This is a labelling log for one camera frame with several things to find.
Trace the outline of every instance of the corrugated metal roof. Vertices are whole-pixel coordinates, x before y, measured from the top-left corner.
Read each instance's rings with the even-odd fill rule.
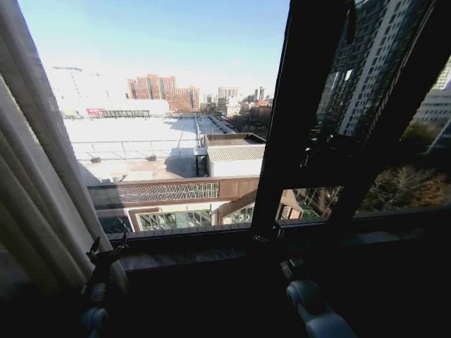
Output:
[[[213,146],[206,149],[212,162],[259,160],[263,158],[264,151],[264,144],[258,146]]]

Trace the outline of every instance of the sky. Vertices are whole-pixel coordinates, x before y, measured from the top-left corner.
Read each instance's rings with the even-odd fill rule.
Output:
[[[126,80],[174,75],[178,87],[272,94],[288,0],[19,0],[45,68],[103,75],[118,93]]]

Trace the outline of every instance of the curtain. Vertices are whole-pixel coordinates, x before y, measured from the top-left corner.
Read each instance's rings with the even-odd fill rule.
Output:
[[[0,242],[46,292],[89,279],[98,236],[111,249],[16,0],[0,2],[0,223]],[[119,263],[111,273],[125,287]]]

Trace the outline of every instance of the window frame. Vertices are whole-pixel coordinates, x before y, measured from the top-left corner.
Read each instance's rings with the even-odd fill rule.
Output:
[[[445,8],[445,1],[436,1],[425,11],[418,32],[412,40],[412,45],[403,56],[395,79],[385,93],[385,98],[379,108],[380,117],[366,141],[362,154],[359,155],[359,165],[356,164],[352,174],[339,173],[335,177],[319,177],[315,173],[309,173],[308,177],[302,177],[299,171],[299,163],[306,155],[299,151],[297,157],[295,156],[296,161],[292,158],[294,157],[292,154],[290,156],[291,147],[286,145],[296,144],[298,149],[306,148],[310,128],[309,123],[305,123],[305,120],[314,120],[316,114],[314,107],[318,106],[329,65],[332,62],[333,52],[331,50],[335,51],[335,47],[338,45],[338,37],[330,34],[330,32],[335,30],[341,32],[345,9],[335,7],[333,11],[329,11],[329,13],[335,15],[328,16],[328,14],[325,14],[322,18],[328,23],[330,36],[324,36],[321,30],[316,31],[314,29],[316,41],[313,39],[309,42],[311,43],[310,47],[318,51],[315,55],[320,54],[324,57],[309,58],[306,54],[302,55],[295,46],[298,37],[303,39],[305,36],[302,33],[306,32],[305,26],[307,24],[303,25],[302,20],[296,20],[296,18],[302,16],[302,11],[305,8],[299,8],[299,6],[291,3],[276,84],[277,90],[271,113],[271,125],[268,131],[252,219],[252,232],[256,238],[268,239],[278,234],[277,228],[280,227],[280,224],[275,221],[276,206],[280,201],[282,191],[294,188],[344,186],[334,211],[327,220],[321,221],[321,225],[334,233],[349,230],[346,224],[351,223],[373,181],[384,169],[386,163],[389,163],[390,159],[395,156],[393,149],[395,149],[396,143],[399,142],[402,133],[449,58],[451,53],[449,46],[445,46],[445,44],[438,46],[433,43],[437,36],[443,36],[442,22],[446,22],[443,21],[445,19],[445,15],[443,15]],[[434,53],[424,53],[424,51],[430,50],[434,50]],[[308,59],[308,62],[306,60],[307,63],[304,63],[302,59]],[[304,111],[311,113],[304,114],[304,121],[301,121],[299,116],[290,116],[290,119],[288,119],[283,115],[283,111],[286,111],[290,105],[285,98],[294,94],[292,87],[295,86],[291,84],[296,83],[297,74],[300,71],[297,70],[297,67],[302,64],[309,64],[312,69],[319,70],[317,73],[312,72],[311,75],[307,76],[312,78],[304,78],[306,83],[312,84],[304,105]],[[430,66],[427,68],[421,67],[424,64]],[[419,85],[412,90],[411,83],[418,83]],[[401,113],[396,109],[400,104],[404,106]],[[393,111],[398,111],[398,114],[392,114]]]

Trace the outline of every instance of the wall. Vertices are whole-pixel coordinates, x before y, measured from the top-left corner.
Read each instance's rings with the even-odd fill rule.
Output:
[[[260,175],[262,159],[246,161],[209,161],[210,176]]]

